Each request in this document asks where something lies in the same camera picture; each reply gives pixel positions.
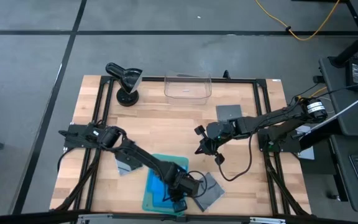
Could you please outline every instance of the yellow cable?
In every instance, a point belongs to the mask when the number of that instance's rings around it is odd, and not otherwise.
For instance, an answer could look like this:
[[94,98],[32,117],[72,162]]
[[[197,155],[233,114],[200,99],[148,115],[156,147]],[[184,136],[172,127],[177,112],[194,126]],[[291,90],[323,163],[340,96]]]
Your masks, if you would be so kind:
[[325,90],[325,89],[327,89],[327,87],[323,87],[323,88],[321,88],[321,89],[315,91],[315,93],[313,93],[311,96],[309,96],[309,98],[315,96],[317,93],[319,93],[319,92],[321,92],[321,91],[323,91],[323,90]]
[[[255,2],[259,5],[259,7],[272,19],[275,19],[276,21],[278,21],[279,23],[283,24],[285,27],[288,27],[283,21],[281,21],[280,19],[277,19],[276,17],[272,16],[270,13],[268,13],[266,11],[266,9],[263,8],[263,6],[259,3],[258,0],[255,0]],[[299,38],[298,36],[296,36],[291,29],[289,29],[289,32],[292,34],[292,36],[294,36],[297,40],[302,40],[302,41],[306,41],[306,40],[310,40],[312,37],[314,37],[320,30],[321,28],[323,28],[323,26],[325,25],[325,23],[328,21],[328,19],[331,17],[332,13],[335,11],[336,6],[339,4],[340,0],[337,0],[333,9],[331,10],[331,12],[329,12],[327,18],[324,20],[324,22],[320,25],[320,27],[316,30],[316,32],[314,32],[314,34],[312,34],[310,37],[308,38]]]

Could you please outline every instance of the black lamp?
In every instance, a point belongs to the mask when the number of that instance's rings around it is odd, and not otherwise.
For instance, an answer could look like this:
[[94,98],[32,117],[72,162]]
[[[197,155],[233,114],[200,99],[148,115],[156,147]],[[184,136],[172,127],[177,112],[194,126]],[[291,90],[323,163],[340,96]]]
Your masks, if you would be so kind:
[[137,68],[124,69],[115,63],[106,65],[106,72],[113,76],[121,88],[117,92],[117,101],[122,106],[132,106],[139,99],[136,88],[142,81],[140,75],[142,70]]

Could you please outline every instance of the wooden tabletop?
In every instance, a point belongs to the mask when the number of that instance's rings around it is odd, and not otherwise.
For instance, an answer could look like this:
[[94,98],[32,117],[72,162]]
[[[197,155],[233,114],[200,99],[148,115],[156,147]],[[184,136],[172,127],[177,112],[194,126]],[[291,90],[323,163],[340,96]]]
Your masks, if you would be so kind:
[[[100,76],[85,75],[78,95],[73,116],[75,124],[88,124],[91,121],[94,102],[98,92]],[[280,80],[267,80],[268,95],[272,110],[286,106]],[[102,102],[105,101],[107,87],[104,88]],[[212,95],[205,105],[170,105],[164,95],[164,82],[142,82],[138,87],[139,101],[130,107],[118,104],[115,97],[119,89],[114,82],[108,125],[116,125],[126,130],[128,138],[147,152],[183,156],[189,159],[189,170],[204,174],[210,172],[226,193],[207,211],[202,212],[194,201],[187,199],[186,214],[212,215],[271,215],[269,192],[263,155],[259,151],[257,138],[252,138],[252,167],[245,175],[233,182],[227,182],[219,173],[213,156],[195,155],[200,136],[194,129],[216,121],[216,105],[241,105],[243,116],[257,116],[254,93],[251,84],[212,83]],[[103,113],[102,103],[100,116]],[[226,158],[222,165],[226,176],[233,177],[248,165],[248,139],[229,141],[219,148]],[[50,208],[59,206],[73,190],[80,175],[85,150],[78,148],[62,160]],[[299,161],[289,153],[280,154],[286,186],[300,203],[310,212],[306,187]],[[102,152],[91,210],[94,212],[148,213],[142,209],[142,200],[147,179],[147,167],[120,176],[114,155]],[[84,188],[80,208],[85,207],[88,186]],[[279,189],[276,198],[282,212]]]

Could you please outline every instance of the transparent plastic bin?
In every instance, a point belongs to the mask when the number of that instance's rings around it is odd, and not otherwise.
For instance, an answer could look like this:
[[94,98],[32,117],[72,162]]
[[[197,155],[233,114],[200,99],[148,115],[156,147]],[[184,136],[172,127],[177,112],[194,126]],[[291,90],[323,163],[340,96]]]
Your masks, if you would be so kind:
[[168,72],[164,81],[164,93],[170,104],[202,105],[212,94],[211,76],[206,73]]

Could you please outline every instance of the lamp base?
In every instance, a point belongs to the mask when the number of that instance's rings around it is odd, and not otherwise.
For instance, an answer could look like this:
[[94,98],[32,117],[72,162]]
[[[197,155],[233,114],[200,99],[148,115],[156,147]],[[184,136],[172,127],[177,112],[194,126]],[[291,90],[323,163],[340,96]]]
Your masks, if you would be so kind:
[[117,101],[121,106],[132,106],[139,99],[139,93],[137,91],[128,94],[122,88],[117,92]]

